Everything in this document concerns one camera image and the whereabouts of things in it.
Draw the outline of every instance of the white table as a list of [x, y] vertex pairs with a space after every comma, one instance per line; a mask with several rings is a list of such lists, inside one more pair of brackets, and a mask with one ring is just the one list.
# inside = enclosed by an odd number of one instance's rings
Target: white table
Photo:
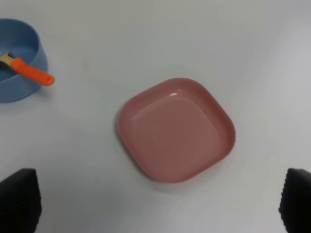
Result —
[[[37, 169], [38, 233], [284, 233], [286, 170], [311, 170], [311, 3], [1, 0], [39, 32], [51, 88], [0, 104], [0, 179]], [[216, 166], [144, 177], [120, 145], [123, 103], [165, 79], [202, 83], [235, 123]]]

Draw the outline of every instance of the pink plate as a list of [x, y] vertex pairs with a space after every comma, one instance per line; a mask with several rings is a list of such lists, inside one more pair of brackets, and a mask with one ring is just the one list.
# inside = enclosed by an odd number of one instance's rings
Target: pink plate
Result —
[[164, 81], [131, 98], [118, 120], [121, 138], [153, 179], [190, 179], [225, 158], [235, 143], [232, 121], [199, 83]]

